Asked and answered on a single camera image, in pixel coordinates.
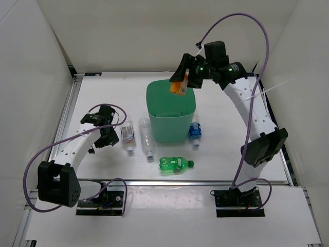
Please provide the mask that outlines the blue label plastic bottle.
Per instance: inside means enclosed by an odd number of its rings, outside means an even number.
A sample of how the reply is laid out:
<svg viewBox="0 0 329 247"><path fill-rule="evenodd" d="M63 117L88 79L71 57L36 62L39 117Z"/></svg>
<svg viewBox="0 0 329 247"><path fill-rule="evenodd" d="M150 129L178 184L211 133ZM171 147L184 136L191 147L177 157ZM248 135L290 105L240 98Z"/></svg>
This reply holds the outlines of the blue label plastic bottle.
<svg viewBox="0 0 329 247"><path fill-rule="evenodd" d="M202 130L200 126L199 117L197 114L194 114L188 132L188 138L190 143L193 145L193 148L195 149L199 148L201 137L202 137Z"/></svg>

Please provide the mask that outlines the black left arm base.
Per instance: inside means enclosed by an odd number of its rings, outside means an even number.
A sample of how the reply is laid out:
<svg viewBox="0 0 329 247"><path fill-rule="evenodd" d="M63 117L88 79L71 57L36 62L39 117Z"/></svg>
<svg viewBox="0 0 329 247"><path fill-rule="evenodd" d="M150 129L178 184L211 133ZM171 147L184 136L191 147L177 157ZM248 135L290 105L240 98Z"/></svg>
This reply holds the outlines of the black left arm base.
<svg viewBox="0 0 329 247"><path fill-rule="evenodd" d="M113 181L81 180L77 216L123 216L126 210L127 184Z"/></svg>

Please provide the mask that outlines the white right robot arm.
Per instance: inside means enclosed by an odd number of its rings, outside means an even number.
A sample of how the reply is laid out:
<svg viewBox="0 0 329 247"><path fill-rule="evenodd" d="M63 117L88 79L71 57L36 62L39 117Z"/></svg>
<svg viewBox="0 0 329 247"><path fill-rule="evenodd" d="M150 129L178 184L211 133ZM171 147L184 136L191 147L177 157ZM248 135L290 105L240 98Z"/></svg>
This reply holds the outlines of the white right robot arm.
<svg viewBox="0 0 329 247"><path fill-rule="evenodd" d="M247 127L246 143L241 146L241 161L231 185L234 189L231 201L242 206L249 200L249 191L255 188L266 164L279 153L288 133L270 119L263 99L254 95L257 79L249 77L240 62L229 63L227 57L209 62L200 55L184 54L170 81L199 89L205 79L220 86Z"/></svg>

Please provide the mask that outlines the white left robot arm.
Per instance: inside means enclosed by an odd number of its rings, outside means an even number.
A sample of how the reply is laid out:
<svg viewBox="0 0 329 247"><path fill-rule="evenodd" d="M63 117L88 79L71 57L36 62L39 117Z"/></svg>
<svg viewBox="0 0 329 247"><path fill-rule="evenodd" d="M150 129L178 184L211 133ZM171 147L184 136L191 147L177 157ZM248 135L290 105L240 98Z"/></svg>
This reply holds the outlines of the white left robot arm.
<svg viewBox="0 0 329 247"><path fill-rule="evenodd" d="M70 140L50 162L39 164L38 196L41 201L67 207L88 198L96 206L107 202L108 194L101 189L101 184L78 181L76 172L88 153L94 153L96 148L113 146L119 141L113 127L84 133L98 126L110 125L114 115L115 112L86 114L78 127L78 137Z"/></svg>

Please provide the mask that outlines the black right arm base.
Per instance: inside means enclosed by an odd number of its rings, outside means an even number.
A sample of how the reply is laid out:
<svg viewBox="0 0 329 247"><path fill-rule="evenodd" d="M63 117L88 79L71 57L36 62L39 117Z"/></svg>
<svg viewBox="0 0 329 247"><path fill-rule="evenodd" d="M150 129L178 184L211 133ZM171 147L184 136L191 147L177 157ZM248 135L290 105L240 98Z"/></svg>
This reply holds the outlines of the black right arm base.
<svg viewBox="0 0 329 247"><path fill-rule="evenodd" d="M217 218L249 218L265 217L263 203L259 190L254 187L247 192L238 188L227 190L212 190Z"/></svg>

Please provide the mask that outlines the orange plastic bottle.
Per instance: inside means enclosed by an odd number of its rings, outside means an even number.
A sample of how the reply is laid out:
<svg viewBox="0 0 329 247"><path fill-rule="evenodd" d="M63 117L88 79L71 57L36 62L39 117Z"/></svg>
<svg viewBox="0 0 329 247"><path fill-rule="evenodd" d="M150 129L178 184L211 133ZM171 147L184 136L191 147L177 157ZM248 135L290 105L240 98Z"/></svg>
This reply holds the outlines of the orange plastic bottle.
<svg viewBox="0 0 329 247"><path fill-rule="evenodd" d="M188 85L188 75L189 75L189 69L186 69L183 81L172 82L170 86L170 93L177 95L185 95Z"/></svg>

